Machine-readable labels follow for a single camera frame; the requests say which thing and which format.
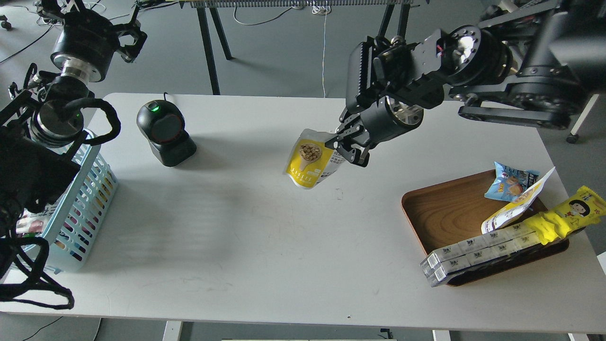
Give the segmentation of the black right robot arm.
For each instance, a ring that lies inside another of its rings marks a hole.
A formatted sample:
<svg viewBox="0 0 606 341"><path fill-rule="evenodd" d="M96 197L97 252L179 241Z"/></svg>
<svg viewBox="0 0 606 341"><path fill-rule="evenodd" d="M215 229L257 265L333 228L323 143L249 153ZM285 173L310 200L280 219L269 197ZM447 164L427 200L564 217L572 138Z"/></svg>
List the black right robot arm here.
<svg viewBox="0 0 606 341"><path fill-rule="evenodd" d="M563 130L591 95L605 92L605 2L526 1L487 11L476 25L404 39L410 6L393 39L368 37L349 61L346 108L325 146L364 167L368 151L420 126L448 96L459 116Z"/></svg>

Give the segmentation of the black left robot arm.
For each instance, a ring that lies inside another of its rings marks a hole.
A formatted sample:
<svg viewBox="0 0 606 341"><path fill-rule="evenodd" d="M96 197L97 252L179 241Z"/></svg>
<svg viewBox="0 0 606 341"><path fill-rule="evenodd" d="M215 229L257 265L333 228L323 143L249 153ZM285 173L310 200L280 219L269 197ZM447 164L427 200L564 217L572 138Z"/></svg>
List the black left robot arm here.
<svg viewBox="0 0 606 341"><path fill-rule="evenodd" d="M51 309L72 309L74 296L44 272L50 242L17 232L24 211L43 212L56 203L78 177L74 161L83 145L101 145L117 138L121 123L116 110L88 89L105 79L114 53L127 63L139 55L147 39L137 20L138 4L129 22L113 24L81 0L40 0L39 17L62 25L51 54L58 72L30 65L22 89L12 85L12 100L1 110L1 274L14 265L25 278L1 285L3 302Z"/></svg>

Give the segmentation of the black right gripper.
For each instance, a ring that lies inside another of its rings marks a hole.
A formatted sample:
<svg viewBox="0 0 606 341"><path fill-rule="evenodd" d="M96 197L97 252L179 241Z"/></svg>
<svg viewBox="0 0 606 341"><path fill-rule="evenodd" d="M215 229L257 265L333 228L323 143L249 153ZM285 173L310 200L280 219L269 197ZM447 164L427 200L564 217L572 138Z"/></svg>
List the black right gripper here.
<svg viewBox="0 0 606 341"><path fill-rule="evenodd" d="M424 110L444 101L445 52L445 36L412 44L367 37L350 55L346 108L324 146L365 168L369 148L420 126Z"/></svg>

